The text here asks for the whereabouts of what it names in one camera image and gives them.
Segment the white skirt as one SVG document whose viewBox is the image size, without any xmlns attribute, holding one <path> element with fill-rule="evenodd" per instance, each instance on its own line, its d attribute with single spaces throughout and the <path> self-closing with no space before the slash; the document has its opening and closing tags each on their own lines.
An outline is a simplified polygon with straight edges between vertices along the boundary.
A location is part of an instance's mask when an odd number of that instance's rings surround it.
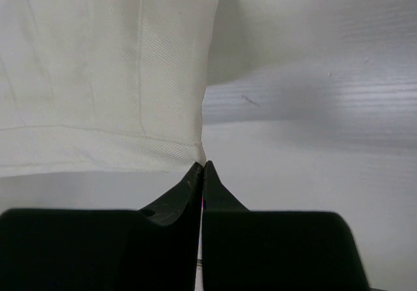
<svg viewBox="0 0 417 291">
<path fill-rule="evenodd" d="M 1 0 L 1 176 L 185 171 L 219 0 Z"/>
</svg>

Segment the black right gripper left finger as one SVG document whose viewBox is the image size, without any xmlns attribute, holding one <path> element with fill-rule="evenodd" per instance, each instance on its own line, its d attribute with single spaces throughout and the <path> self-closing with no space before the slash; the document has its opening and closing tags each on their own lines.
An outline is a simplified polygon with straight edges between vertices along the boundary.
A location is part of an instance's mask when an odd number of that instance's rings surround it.
<svg viewBox="0 0 417 291">
<path fill-rule="evenodd" d="M 1 215 L 2 290 L 193 290 L 203 167 L 139 210 Z"/>
</svg>

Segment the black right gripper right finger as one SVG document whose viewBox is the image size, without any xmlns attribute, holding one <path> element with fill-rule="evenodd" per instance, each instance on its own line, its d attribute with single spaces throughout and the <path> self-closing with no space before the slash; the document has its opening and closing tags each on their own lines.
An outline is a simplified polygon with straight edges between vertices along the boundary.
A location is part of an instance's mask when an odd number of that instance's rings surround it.
<svg viewBox="0 0 417 291">
<path fill-rule="evenodd" d="M 205 290 L 369 290 L 352 232 L 335 212 L 251 211 L 204 168 Z"/>
</svg>

